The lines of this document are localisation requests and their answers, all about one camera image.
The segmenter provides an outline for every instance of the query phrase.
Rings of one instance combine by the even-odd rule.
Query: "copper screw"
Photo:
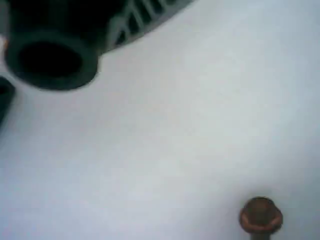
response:
[[[269,240],[283,224],[283,215],[275,203],[266,197],[254,197],[240,212],[240,225],[252,240]]]

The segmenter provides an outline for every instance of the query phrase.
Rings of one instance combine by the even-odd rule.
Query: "black plastic housing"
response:
[[[4,58],[23,81],[71,90],[96,75],[107,44],[107,23],[126,0],[7,0]]]

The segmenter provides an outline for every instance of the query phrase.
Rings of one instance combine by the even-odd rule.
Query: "hex head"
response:
[[[246,203],[239,221],[249,234],[271,235],[281,228],[283,215],[271,199],[259,196]]]

